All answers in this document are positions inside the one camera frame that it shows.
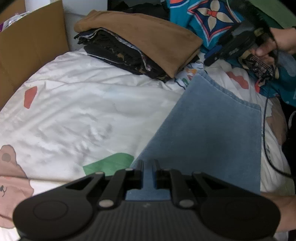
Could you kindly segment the operator right hand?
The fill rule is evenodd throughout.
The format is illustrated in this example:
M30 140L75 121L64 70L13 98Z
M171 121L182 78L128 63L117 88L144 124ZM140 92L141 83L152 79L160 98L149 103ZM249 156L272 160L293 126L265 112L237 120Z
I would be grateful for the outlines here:
M273 65L275 60L269 56L269 53L273 50L279 49L291 55L295 54L296 30L295 27L288 29L271 28L270 30L274 40L268 39L261 46L250 49L250 52L266 64Z

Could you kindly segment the operator left hand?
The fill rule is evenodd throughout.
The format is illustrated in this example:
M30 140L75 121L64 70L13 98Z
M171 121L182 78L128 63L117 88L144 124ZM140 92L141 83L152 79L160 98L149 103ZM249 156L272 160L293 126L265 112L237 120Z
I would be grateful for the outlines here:
M276 232L289 232L296 228L296 197L295 195L280 196L261 192L261 195L271 200L280 211L280 223Z

